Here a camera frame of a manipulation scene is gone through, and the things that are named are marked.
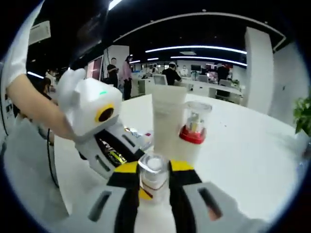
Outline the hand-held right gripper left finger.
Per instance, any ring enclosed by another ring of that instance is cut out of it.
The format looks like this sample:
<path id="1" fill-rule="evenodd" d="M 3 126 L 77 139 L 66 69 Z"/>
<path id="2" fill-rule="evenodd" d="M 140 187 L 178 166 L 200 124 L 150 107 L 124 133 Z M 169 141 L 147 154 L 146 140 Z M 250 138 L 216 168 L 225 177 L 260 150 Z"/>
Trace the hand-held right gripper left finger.
<path id="1" fill-rule="evenodd" d="M 95 187 L 74 205 L 58 233 L 132 233 L 137 216 L 138 162 L 125 163 L 106 185 Z"/>

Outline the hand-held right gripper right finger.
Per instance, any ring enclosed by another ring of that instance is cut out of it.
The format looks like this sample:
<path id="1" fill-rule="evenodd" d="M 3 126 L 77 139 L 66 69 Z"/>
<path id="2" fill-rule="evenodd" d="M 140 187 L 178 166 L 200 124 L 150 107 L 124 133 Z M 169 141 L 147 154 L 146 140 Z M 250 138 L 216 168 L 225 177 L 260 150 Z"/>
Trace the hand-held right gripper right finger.
<path id="1" fill-rule="evenodd" d="M 261 219 L 249 218 L 237 202 L 211 182 L 203 182 L 185 161 L 169 162 L 170 204 L 178 233 L 264 233 Z"/>

